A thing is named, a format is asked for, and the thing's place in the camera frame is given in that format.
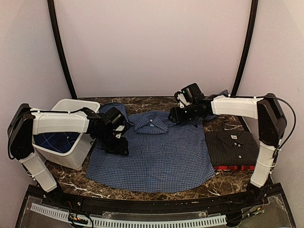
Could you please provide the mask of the blue checked long sleeve shirt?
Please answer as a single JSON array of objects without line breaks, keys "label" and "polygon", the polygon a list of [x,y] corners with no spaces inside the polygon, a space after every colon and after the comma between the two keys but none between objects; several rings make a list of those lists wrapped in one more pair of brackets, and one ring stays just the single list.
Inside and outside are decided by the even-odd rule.
[{"label": "blue checked long sleeve shirt", "polygon": [[174,123],[167,111],[128,115],[122,103],[104,104],[99,111],[112,107],[130,124],[124,134],[129,155],[106,153],[97,143],[86,171],[88,179],[123,190],[175,193],[198,187],[214,176],[203,118]]}]

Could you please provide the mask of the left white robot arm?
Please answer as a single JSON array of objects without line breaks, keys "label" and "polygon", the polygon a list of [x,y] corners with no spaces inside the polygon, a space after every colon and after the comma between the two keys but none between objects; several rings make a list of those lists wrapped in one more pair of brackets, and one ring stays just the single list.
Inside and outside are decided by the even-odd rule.
[{"label": "left white robot arm", "polygon": [[128,141],[122,135],[129,124],[116,107],[105,113],[83,107],[75,111],[32,109],[22,104],[8,127],[8,155],[18,160],[48,194],[48,199],[57,207],[67,203],[67,196],[45,166],[33,146],[32,137],[42,133],[73,132],[88,134],[102,144],[102,150],[111,154],[127,156]]}]

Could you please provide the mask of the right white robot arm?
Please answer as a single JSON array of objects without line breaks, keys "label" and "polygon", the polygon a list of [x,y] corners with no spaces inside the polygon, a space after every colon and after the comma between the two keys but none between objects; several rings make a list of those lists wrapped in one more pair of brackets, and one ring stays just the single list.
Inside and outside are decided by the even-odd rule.
[{"label": "right white robot arm", "polygon": [[194,121],[208,115],[235,115],[258,121],[259,154],[250,184],[261,188],[266,184],[275,166],[281,140],[287,126],[287,119],[280,105],[281,99],[274,94],[265,96],[197,95],[188,99],[177,94],[179,106],[170,110],[172,122]]}]

